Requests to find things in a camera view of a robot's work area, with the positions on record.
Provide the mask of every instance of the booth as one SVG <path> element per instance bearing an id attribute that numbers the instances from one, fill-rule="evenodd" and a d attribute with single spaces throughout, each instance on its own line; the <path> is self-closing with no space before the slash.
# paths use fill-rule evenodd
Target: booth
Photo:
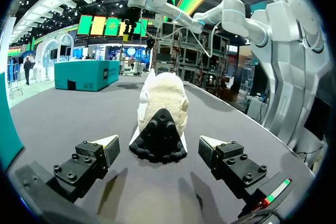
<path id="1" fill-rule="evenodd" d="M 118 60 L 79 60 L 55 64 L 55 88 L 99 91 L 119 78 Z"/>

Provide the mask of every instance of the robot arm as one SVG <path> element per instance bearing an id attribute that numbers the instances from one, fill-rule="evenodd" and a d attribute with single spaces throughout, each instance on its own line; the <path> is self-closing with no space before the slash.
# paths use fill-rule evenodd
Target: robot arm
<path id="1" fill-rule="evenodd" d="M 194 33 L 200 34 L 205 24 L 222 23 L 224 30 L 248 38 L 263 47 L 268 41 L 267 27 L 245 17 L 245 5 L 240 0 L 223 0 L 205 13 L 196 13 L 191 18 L 186 12 L 167 3 L 167 0 L 129 0 L 128 7 L 147 9 L 163 14 L 179 22 Z"/>

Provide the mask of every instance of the gray table surface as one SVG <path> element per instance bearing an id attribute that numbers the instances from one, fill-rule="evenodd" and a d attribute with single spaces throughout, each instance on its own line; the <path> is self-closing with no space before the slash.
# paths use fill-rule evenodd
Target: gray table surface
<path id="1" fill-rule="evenodd" d="M 284 171 L 296 182 L 281 213 L 301 200 L 314 178 L 306 165 L 259 124 L 188 84 L 187 157 L 166 165 L 138 159 L 128 144 L 144 79 L 121 77 L 100 92 L 50 89 L 14 106 L 12 117 L 26 150 L 11 172 L 32 160 L 52 171 L 81 141 L 117 134 L 121 154 L 77 205 L 121 223 L 231 223 L 245 203 L 214 179 L 198 155 L 199 137 L 206 135 L 240 143 L 253 161 L 268 166 L 269 177 Z"/>

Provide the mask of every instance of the exhibition hall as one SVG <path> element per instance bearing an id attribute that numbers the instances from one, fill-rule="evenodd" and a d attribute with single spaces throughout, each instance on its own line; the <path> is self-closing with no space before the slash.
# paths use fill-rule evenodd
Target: exhibition hall
<path id="1" fill-rule="evenodd" d="M 335 112 L 311 0 L 10 0 L 2 19 L 0 169 L 18 211 L 297 223 Z"/>

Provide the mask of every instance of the bolt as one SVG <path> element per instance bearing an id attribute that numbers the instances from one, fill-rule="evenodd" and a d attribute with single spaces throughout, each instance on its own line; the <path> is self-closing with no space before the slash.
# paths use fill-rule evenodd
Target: bolt
<path id="1" fill-rule="evenodd" d="M 259 172 L 260 172 L 260 173 L 264 173 L 265 171 L 267 171 L 267 166 L 266 166 L 266 165 L 261 165 L 261 166 L 259 167 Z"/>
<path id="2" fill-rule="evenodd" d="M 62 170 L 62 168 L 59 165 L 54 165 L 54 172 L 59 173 Z"/>
<path id="3" fill-rule="evenodd" d="M 73 153 L 73 154 L 71 155 L 71 157 L 72 157 L 73 160 L 79 159 L 79 156 L 78 156 L 77 153 Z"/>
<path id="4" fill-rule="evenodd" d="M 74 173 L 68 173 L 68 179 L 69 180 L 76 180 L 77 176 Z"/>
<path id="5" fill-rule="evenodd" d="M 247 182 L 250 182 L 252 180 L 252 174 L 251 173 L 245 174 L 244 180 Z"/>
<path id="6" fill-rule="evenodd" d="M 241 154 L 240 159 L 241 160 L 246 160 L 247 159 L 247 154 L 246 153 Z"/>
<path id="7" fill-rule="evenodd" d="M 233 165 L 233 164 L 235 164 L 235 162 L 236 162 L 235 159 L 233 157 L 231 157 L 231 158 L 228 159 L 227 164 L 228 165 Z"/>
<path id="8" fill-rule="evenodd" d="M 86 163 L 86 164 L 90 164 L 91 163 L 91 158 L 90 157 L 86 157 L 86 158 L 84 158 L 84 162 Z"/>

